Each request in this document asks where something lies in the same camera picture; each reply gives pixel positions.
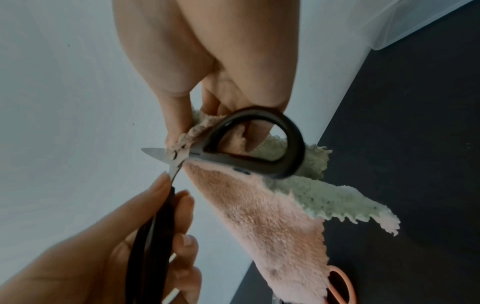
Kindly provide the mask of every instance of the metal blade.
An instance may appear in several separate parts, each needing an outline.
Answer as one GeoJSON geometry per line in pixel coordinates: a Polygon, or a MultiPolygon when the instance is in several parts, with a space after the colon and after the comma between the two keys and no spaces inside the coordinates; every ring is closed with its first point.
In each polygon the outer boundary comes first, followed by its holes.
{"type": "Polygon", "coordinates": [[[141,150],[146,155],[149,155],[154,159],[164,162],[165,164],[173,164],[173,160],[171,159],[165,148],[141,148],[141,150]]]}

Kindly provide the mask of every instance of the plastic bin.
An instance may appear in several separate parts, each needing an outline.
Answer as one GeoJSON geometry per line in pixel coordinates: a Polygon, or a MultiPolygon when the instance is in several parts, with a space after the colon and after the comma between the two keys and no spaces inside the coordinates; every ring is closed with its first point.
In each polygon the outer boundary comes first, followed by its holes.
{"type": "Polygon", "coordinates": [[[471,0],[357,0],[347,24],[380,50],[471,0]]]}

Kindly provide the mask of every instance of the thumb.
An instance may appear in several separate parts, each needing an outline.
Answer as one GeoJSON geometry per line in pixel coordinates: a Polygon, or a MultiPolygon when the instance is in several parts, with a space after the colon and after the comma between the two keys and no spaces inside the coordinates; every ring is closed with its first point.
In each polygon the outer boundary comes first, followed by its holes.
{"type": "Polygon", "coordinates": [[[165,120],[168,137],[166,146],[176,144],[181,134],[186,133],[193,125],[192,103],[190,94],[180,97],[159,97],[163,119],[165,120]]]}
{"type": "Polygon", "coordinates": [[[156,214],[167,199],[171,187],[169,175],[163,173],[149,189],[77,235],[76,241],[89,248],[110,252],[156,214]]]}

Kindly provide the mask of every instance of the person's right hand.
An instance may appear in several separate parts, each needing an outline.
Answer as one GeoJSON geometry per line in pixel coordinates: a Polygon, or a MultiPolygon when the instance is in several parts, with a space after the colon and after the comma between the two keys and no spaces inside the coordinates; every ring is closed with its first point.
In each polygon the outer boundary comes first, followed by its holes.
{"type": "MultiPolygon", "coordinates": [[[[112,0],[120,43],[160,102],[167,144],[192,126],[202,83],[210,115],[258,105],[284,111],[297,68],[298,0],[112,0]]],[[[251,123],[247,149],[269,134],[251,123]]]]}

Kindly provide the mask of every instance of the fleece cloth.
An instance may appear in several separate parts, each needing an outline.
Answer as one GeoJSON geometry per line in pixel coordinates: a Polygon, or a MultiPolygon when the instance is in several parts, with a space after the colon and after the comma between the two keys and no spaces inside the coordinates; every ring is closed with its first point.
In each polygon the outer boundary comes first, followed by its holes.
{"type": "MultiPolygon", "coordinates": [[[[195,125],[172,150],[188,149],[199,136],[223,117],[194,112],[195,125]]],[[[267,160],[282,156],[287,142],[269,136],[250,154],[245,151],[243,125],[229,132],[219,150],[267,160]]],[[[351,222],[375,220],[396,235],[399,219],[386,206],[349,186],[322,182],[331,151],[307,146],[297,173],[283,180],[188,160],[183,168],[208,200],[217,216],[255,262],[273,292],[283,301],[323,303],[329,268],[323,222],[332,217],[351,222]]]]}

